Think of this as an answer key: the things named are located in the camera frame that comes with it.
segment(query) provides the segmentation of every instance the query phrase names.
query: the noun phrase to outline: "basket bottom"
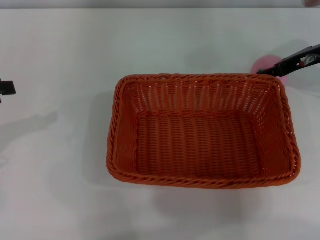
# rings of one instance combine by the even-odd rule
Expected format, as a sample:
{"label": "basket bottom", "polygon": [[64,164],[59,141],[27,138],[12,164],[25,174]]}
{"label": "basket bottom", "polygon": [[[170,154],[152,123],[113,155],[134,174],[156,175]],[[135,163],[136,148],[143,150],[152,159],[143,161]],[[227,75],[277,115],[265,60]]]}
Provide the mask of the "basket bottom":
{"label": "basket bottom", "polygon": [[136,171],[203,179],[262,175],[252,116],[228,113],[139,117]]}

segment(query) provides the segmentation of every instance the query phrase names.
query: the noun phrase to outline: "orange wicker basket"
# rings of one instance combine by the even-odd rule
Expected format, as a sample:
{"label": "orange wicker basket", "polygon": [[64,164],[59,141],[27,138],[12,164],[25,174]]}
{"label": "orange wicker basket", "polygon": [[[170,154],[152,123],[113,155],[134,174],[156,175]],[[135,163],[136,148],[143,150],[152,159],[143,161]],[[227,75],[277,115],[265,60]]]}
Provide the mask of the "orange wicker basket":
{"label": "orange wicker basket", "polygon": [[261,74],[127,76],[115,89],[107,168],[135,184],[287,184],[301,158],[285,88]]}

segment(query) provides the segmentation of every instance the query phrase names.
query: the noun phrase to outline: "pink object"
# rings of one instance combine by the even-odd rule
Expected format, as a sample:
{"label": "pink object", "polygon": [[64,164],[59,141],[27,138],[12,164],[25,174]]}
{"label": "pink object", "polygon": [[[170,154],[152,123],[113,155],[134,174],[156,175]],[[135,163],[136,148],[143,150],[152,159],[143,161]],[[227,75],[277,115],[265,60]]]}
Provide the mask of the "pink object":
{"label": "pink object", "polygon": [[[259,70],[264,70],[273,67],[275,64],[282,61],[281,57],[274,55],[263,56],[258,59],[251,68],[251,73],[256,74]],[[283,84],[288,80],[288,76],[278,77]]]}

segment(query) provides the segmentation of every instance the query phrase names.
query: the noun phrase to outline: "woven basket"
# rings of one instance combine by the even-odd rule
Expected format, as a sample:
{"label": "woven basket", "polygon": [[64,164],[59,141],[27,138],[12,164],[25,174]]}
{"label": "woven basket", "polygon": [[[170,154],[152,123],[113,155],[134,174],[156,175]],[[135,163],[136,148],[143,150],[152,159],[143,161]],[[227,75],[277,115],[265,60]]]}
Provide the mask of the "woven basket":
{"label": "woven basket", "polygon": [[107,168],[135,184],[287,184],[301,158],[285,88],[260,74],[127,76],[114,93]]}

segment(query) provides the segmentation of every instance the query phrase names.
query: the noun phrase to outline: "black object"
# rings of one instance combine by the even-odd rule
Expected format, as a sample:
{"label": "black object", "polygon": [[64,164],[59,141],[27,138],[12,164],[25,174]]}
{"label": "black object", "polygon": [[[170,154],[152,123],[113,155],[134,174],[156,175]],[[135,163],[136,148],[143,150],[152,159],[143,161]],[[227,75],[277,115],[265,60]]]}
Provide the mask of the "black object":
{"label": "black object", "polygon": [[14,95],[16,93],[17,92],[13,81],[1,81],[0,79],[0,95]]}
{"label": "black object", "polygon": [[284,58],[281,62],[274,65],[274,67],[260,70],[258,74],[283,77],[299,69],[307,68],[316,64],[320,64],[320,44],[317,46],[307,47],[296,54]]}

